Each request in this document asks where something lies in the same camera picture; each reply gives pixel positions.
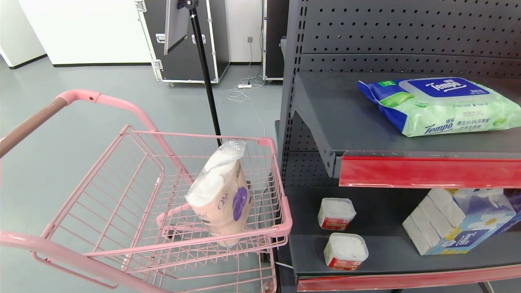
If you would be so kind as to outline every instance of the metal shelf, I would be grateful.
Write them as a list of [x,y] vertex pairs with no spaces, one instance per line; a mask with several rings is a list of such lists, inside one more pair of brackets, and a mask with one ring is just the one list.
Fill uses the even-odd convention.
[[[433,76],[297,72],[292,116],[310,129],[328,175],[341,186],[518,187],[521,128],[408,138],[357,88],[359,80]],[[519,80],[470,79],[521,103]]]
[[[286,187],[285,192],[293,217],[289,244],[299,291],[456,285],[515,277],[521,270],[521,230],[490,237],[467,254],[419,255],[401,223],[427,190]],[[369,250],[356,271],[331,270],[325,264],[324,247],[332,231],[318,225],[324,197],[353,201],[357,215],[345,232],[364,237]]]

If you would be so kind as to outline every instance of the red label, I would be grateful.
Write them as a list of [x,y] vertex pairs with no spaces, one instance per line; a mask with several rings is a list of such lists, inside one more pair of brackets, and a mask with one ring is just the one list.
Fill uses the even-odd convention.
[[337,219],[337,218],[328,218],[324,219],[322,223],[322,228],[327,230],[345,230],[348,226],[349,221],[345,219]]
[[361,261],[339,260],[337,258],[333,258],[328,267],[334,268],[336,270],[354,271],[361,263]]

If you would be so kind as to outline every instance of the tempo wet wipes package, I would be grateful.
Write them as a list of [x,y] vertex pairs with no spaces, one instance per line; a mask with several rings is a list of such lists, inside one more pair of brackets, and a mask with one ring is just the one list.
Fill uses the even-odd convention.
[[408,137],[521,126],[518,104],[463,78],[359,81],[358,88]]

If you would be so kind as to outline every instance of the cart wheel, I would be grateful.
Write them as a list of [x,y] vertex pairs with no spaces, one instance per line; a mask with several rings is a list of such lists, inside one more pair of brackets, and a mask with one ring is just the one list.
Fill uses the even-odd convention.
[[266,282],[262,284],[262,293],[273,293],[273,290],[275,289],[275,285],[273,282]]
[[269,258],[269,255],[266,252],[260,252],[259,253],[260,262],[262,263],[269,263],[271,259]]

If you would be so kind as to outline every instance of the stand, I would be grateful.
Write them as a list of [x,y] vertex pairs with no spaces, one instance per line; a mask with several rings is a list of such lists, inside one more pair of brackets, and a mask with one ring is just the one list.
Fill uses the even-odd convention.
[[[208,62],[204,52],[203,37],[201,35],[201,27],[199,25],[199,18],[197,17],[197,5],[199,0],[179,0],[178,9],[185,7],[190,12],[190,20],[195,35],[195,42],[197,51],[199,52],[199,60],[201,61],[201,68],[203,70],[204,87],[206,95],[208,96],[208,104],[210,106],[210,113],[212,114],[212,121],[214,123],[215,135],[221,135],[219,127],[219,119],[217,118],[217,109],[215,108],[214,92],[212,90],[212,83],[210,81],[210,72],[208,69]],[[217,139],[217,144],[221,146],[221,140]]]

